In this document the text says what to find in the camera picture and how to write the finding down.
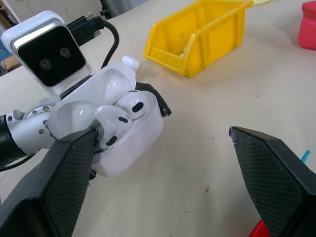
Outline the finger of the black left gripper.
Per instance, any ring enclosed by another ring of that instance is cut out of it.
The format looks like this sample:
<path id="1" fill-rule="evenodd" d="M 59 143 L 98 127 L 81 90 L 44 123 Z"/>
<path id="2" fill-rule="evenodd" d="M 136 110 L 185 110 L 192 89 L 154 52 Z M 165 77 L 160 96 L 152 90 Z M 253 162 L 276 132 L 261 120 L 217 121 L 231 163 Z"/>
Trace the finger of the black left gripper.
<path id="1" fill-rule="evenodd" d="M 168 117 L 172 114 L 172 111 L 170 107 L 168 106 L 168 104 L 165 102 L 165 100 L 160 95 L 160 93 L 151 84 L 137 82 L 135 89 L 140 90 L 140 91 L 148 91 L 156 97 L 158 105 L 159 105 L 160 113 L 163 118 Z"/>

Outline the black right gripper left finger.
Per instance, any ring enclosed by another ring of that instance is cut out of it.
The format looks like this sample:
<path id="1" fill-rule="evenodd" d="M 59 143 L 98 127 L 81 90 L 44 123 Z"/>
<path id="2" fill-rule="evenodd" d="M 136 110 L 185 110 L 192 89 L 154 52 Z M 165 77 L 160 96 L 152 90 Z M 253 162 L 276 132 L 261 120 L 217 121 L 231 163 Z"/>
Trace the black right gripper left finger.
<path id="1" fill-rule="evenodd" d="M 97 137 L 86 129 L 53 144 L 0 205 L 0 237 L 72 237 Z"/>

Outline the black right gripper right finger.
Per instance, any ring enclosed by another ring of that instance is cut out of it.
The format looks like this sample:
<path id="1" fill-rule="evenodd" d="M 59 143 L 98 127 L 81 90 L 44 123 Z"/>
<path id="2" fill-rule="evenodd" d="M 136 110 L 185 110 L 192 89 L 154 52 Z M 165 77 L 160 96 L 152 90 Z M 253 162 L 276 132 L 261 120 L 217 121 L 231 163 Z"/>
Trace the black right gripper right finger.
<path id="1" fill-rule="evenodd" d="M 316 174 L 280 139 L 229 130 L 250 198 L 271 237 L 316 237 Z"/>

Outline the white earbud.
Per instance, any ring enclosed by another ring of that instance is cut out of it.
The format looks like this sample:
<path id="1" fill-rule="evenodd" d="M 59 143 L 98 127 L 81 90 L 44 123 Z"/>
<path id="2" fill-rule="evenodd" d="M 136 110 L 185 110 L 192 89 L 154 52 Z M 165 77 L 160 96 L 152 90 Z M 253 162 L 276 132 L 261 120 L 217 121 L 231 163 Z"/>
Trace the white earbud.
<path id="1" fill-rule="evenodd" d="M 125 110 L 131 120 L 141 118 L 149 107 L 147 97 L 139 90 L 129 91 L 116 101 L 115 106 Z"/>
<path id="2" fill-rule="evenodd" d="M 127 112 L 113 105 L 98 107 L 95 117 L 100 123 L 100 127 L 103 128 L 96 145 L 97 152 L 107 150 L 132 127 L 132 120 Z"/>

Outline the white earbud case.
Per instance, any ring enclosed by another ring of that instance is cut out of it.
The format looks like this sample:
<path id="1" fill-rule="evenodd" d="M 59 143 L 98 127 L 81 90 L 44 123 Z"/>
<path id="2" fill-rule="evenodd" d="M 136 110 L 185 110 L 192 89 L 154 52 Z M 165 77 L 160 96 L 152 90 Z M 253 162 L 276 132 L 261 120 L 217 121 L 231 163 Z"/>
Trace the white earbud case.
<path id="1" fill-rule="evenodd" d="M 137 71 L 140 66 L 139 60 L 128 55 L 123 56 L 122 63 L 134 71 Z"/>
<path id="2" fill-rule="evenodd" d="M 103 132 L 95 117 L 102 105 L 113 105 L 129 91 L 136 90 L 136 73 L 124 63 L 104 67 L 53 108 L 48 118 L 51 134 L 61 139 L 87 128 Z M 132 120 L 132 127 L 107 150 L 96 151 L 92 168 L 102 176 L 114 176 L 128 169 L 140 155 L 159 137 L 163 127 L 156 97 L 141 91 L 148 100 L 148 111 L 141 118 Z"/>

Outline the yellow plastic bin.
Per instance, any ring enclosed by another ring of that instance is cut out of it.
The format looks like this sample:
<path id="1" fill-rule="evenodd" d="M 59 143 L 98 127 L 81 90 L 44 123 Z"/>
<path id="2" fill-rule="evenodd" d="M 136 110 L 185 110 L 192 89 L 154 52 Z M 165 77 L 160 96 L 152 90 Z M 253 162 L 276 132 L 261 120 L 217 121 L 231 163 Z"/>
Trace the yellow plastic bin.
<path id="1" fill-rule="evenodd" d="M 144 57 L 192 78 L 242 44 L 253 0 L 199 0 L 152 25 Z"/>

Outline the pink fabric pouch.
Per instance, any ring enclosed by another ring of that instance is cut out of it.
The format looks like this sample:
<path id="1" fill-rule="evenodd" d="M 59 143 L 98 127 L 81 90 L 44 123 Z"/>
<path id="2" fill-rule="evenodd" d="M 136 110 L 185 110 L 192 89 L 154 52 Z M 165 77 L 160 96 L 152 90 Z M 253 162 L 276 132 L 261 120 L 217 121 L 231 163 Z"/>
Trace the pink fabric pouch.
<path id="1" fill-rule="evenodd" d="M 299 45 L 316 51 L 316 0 L 302 4 L 303 18 L 299 31 Z"/>

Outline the red plastic tray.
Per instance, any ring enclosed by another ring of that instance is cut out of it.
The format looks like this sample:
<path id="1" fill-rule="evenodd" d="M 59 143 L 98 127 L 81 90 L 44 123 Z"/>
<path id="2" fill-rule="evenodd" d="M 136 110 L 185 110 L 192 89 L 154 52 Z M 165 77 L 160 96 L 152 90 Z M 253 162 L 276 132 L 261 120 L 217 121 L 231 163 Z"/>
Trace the red plastic tray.
<path id="1" fill-rule="evenodd" d="M 261 219 L 249 234 L 249 237 L 271 237 L 264 221 Z"/>

